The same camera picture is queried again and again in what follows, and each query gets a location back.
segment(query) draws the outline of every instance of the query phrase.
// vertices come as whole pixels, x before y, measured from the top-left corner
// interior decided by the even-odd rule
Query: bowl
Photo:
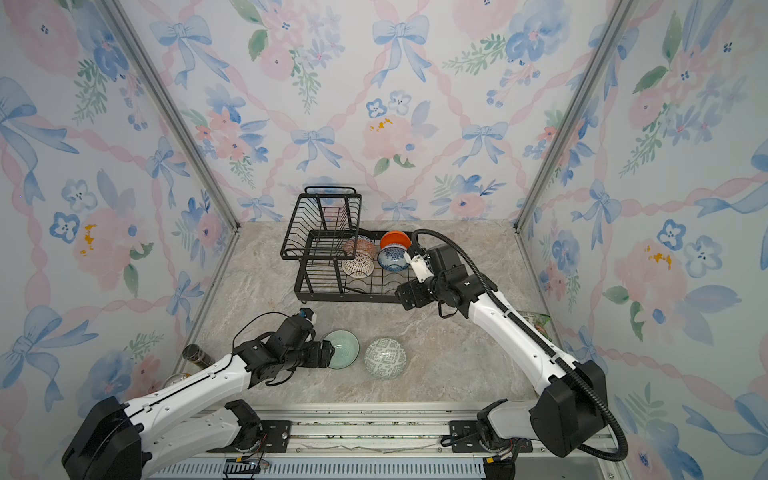
[[[344,250],[344,253],[347,255],[352,255],[352,252],[355,251],[355,239],[350,238],[347,240],[341,249]],[[368,240],[366,237],[357,237],[356,253],[364,253],[365,255],[371,257],[371,260],[373,260],[376,258],[376,245],[374,245],[373,242]]]
[[[411,239],[400,230],[390,230],[389,232],[384,233],[384,236],[379,241],[379,247],[384,248],[391,243],[399,243],[405,248],[408,248],[411,246]]]
[[[377,379],[389,380],[406,369],[406,349],[389,337],[374,340],[366,349],[366,370]]]
[[[341,262],[341,269],[353,278],[365,278],[373,273],[373,259],[364,253],[356,253],[352,260]]]
[[[357,341],[357,337],[347,330],[334,330],[326,335],[323,340],[331,342],[335,350],[328,368],[334,370],[345,369],[352,365],[360,354],[360,343]]]
[[[379,251],[376,258],[379,265],[388,272],[402,272],[408,268],[406,248],[399,243],[391,243]]]

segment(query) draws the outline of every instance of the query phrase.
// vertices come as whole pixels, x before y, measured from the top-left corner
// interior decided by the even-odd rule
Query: orange bowl
[[[384,237],[379,241],[379,248],[384,248],[391,243],[399,243],[408,248],[411,246],[411,239],[400,230],[392,230],[384,233]]]

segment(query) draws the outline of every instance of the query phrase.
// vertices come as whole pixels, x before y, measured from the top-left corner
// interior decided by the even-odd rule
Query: marble countertop
[[[336,329],[349,330],[360,342],[360,354],[346,369],[298,369],[281,386],[260,384],[237,398],[252,405],[536,398],[531,383],[496,341],[461,314],[441,319],[436,304],[408,312],[395,303],[302,304],[293,293],[298,262],[280,258],[286,227],[273,222],[243,225],[196,343],[220,358],[230,351],[232,336],[256,315],[269,311],[292,315],[308,306],[316,314],[317,339]],[[546,311],[505,221],[361,222],[360,227],[440,231],[462,246],[517,310]],[[436,242],[425,237],[422,243]],[[262,317],[240,334],[236,344],[275,330],[282,321],[279,315]],[[396,379],[373,378],[363,362],[367,346],[382,336],[400,341],[408,355],[406,370]],[[196,372],[196,367],[189,367],[190,373]],[[282,372],[278,379],[285,375]]]

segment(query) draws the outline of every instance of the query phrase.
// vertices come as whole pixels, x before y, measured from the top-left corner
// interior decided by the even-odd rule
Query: celadon green bowl
[[[352,365],[360,354],[360,343],[357,341],[357,337],[347,330],[334,330],[323,340],[331,342],[335,349],[331,363],[328,365],[331,369],[345,369]]]

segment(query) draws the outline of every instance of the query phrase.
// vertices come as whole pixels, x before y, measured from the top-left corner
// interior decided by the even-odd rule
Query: black motor joint
[[[232,354],[240,356],[247,365],[246,370],[251,372],[250,387],[276,378],[281,370],[293,373],[298,367],[328,368],[334,349],[327,340],[314,340],[312,316],[311,309],[302,308],[286,318],[276,332],[264,333],[235,347]]]

